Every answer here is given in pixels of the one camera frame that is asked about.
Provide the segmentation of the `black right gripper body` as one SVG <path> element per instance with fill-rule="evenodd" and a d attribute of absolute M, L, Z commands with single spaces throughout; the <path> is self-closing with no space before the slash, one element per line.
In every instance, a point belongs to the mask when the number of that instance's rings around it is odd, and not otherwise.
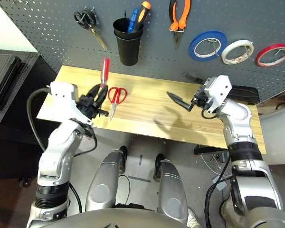
<path fill-rule="evenodd" d="M 191 108 L 195 105 L 200 107 L 202 110 L 208 110 L 213 104 L 211 98 L 209 98 L 204 92 L 204 88 L 200 88 L 195 94 L 193 99 L 191 100 Z"/>

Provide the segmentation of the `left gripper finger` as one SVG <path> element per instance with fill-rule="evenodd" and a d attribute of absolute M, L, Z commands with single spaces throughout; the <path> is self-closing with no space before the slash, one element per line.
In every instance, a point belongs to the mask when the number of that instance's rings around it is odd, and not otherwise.
<path fill-rule="evenodd" d="M 96 107 L 97 108 L 101 108 L 102 103 L 106 99 L 107 92 L 108 92 L 108 86 L 107 85 L 105 87 L 101 88 L 101 90 L 98 94 L 98 98 L 96 99 Z"/>
<path fill-rule="evenodd" d="M 98 95 L 99 89 L 100 89 L 100 84 L 93 86 L 85 96 L 87 101 L 95 101 L 95 98 Z"/>

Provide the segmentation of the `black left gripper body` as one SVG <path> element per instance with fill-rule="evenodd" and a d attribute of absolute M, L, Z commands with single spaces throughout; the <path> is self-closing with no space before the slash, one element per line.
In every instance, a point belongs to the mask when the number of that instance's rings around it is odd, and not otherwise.
<path fill-rule="evenodd" d="M 109 115 L 108 111 L 96 107 L 96 101 L 87 101 L 85 95 L 81 95 L 79 98 L 79 110 L 88 119 L 94 119 L 97 115 L 104 115 L 105 117 Z"/>

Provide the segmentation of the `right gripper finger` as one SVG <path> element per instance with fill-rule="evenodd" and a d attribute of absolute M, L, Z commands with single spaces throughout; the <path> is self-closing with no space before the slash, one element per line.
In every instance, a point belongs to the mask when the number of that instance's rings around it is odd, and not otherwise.
<path fill-rule="evenodd" d="M 205 80 L 203 78 L 197 77 L 195 74 L 187 71 L 183 71 L 181 75 L 186 78 L 188 82 L 195 83 L 195 84 L 203 84 Z"/>
<path fill-rule="evenodd" d="M 179 97 L 179 96 L 177 96 L 171 92 L 168 92 L 168 91 L 166 93 L 169 96 L 169 98 L 171 98 L 176 104 L 185 108 L 188 112 L 190 112 L 193 109 L 193 107 L 194 107 L 193 103 L 188 104 L 188 103 L 184 102 L 181 97 Z"/>

